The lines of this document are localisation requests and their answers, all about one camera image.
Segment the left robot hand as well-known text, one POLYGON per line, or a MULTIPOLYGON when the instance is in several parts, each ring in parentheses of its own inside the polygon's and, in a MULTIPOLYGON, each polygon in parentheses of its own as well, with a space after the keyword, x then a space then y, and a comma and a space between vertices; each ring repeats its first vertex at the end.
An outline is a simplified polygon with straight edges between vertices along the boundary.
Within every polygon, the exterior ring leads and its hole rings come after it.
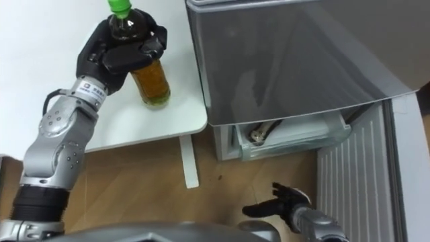
POLYGON ((121 42, 114 39, 107 17, 90 35, 77 57, 76 76, 92 77, 111 95, 119 91, 128 73, 150 66, 167 48, 167 29, 140 9, 135 13, 145 21, 146 36, 142 40, 121 42))

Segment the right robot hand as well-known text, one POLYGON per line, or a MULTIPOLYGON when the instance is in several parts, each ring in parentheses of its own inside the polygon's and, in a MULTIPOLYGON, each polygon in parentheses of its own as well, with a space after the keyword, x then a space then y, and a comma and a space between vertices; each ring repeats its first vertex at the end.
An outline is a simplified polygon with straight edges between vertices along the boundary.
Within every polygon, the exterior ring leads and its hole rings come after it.
POLYGON ((299 229, 293 223, 294 211, 297 207, 310 207, 310 198, 301 190, 283 186, 277 182, 272 183, 272 188, 272 194, 275 198, 244 206, 242 213, 251 218, 278 215, 293 233, 299 233, 299 229))

